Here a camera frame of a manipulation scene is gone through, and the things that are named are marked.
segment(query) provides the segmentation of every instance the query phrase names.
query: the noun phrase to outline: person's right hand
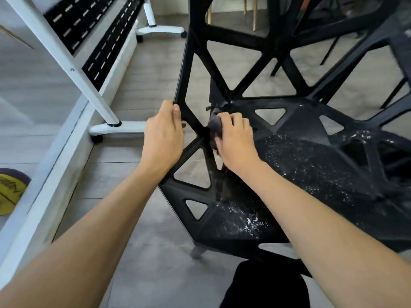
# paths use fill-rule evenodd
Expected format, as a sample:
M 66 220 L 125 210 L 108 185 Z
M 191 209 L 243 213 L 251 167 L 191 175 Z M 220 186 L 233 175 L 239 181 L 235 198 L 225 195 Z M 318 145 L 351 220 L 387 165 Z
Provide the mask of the person's right hand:
M 223 163 L 241 177 L 248 167 L 260 162 L 254 146 L 253 129 L 241 113 L 219 113 L 223 126 L 223 139 L 215 137 Z

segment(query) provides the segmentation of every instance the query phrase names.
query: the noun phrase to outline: caster wheel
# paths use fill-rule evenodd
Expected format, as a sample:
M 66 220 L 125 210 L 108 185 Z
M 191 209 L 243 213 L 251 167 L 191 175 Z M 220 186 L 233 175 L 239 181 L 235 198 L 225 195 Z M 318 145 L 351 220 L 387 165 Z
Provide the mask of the caster wheel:
M 100 144 L 103 141 L 103 135 L 90 135 L 93 144 Z

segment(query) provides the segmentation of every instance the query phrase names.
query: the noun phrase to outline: wooden chair leg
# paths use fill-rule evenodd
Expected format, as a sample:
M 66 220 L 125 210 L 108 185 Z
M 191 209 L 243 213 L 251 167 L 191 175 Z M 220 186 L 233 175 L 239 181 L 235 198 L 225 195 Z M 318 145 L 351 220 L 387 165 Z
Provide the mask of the wooden chair leg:
M 210 7 L 208 8 L 208 11 L 207 11 L 207 23 L 209 25 L 211 25 L 211 15 L 212 15 L 212 13 L 211 13 L 211 5 L 210 5 Z
M 257 4 L 258 0 L 253 0 L 253 7 L 254 7 L 254 13 L 253 13 L 253 31 L 257 29 Z

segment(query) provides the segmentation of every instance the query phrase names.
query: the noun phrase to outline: white metal stand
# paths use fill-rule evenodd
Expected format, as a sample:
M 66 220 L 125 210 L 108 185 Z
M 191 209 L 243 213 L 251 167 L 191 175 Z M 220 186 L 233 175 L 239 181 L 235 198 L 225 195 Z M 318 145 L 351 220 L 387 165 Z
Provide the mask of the white metal stand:
M 31 0 L 6 0 L 17 12 L 21 19 L 38 37 L 40 42 L 68 74 L 75 85 L 85 95 L 88 101 L 96 108 L 107 124 L 90 127 L 89 132 L 93 136 L 113 133 L 141 133 L 144 132 L 145 122 L 123 121 L 116 117 L 107 105 L 99 91 L 92 85 L 81 67 L 78 67 L 73 56 L 60 41 L 42 13 Z
M 150 0 L 144 0 L 143 7 L 144 7 L 144 11 L 146 13 L 148 26 L 137 29 L 137 31 L 136 31 L 137 41 L 141 42 L 142 41 L 142 38 L 141 38 L 142 35 L 152 33 L 152 32 L 176 33 L 176 34 L 180 34 L 182 38 L 185 38 L 187 36 L 187 32 L 184 31 L 183 27 L 157 26 L 156 23 L 155 23 L 154 13 L 153 13 L 153 10 L 151 8 Z

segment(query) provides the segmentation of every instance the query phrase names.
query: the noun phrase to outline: white metal pole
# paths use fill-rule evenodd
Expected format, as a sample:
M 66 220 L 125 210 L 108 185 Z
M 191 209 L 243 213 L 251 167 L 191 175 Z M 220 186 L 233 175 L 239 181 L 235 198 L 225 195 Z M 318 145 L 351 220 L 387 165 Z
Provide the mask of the white metal pole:
M 155 19 L 154 19 L 154 13 L 153 13 L 153 10 L 151 8 L 150 0 L 144 0 L 143 7 L 144 7 L 144 12 L 146 13 L 148 25 L 150 27 L 155 27 L 156 23 L 155 23 Z
M 31 0 L 6 0 L 108 124 L 120 123 Z

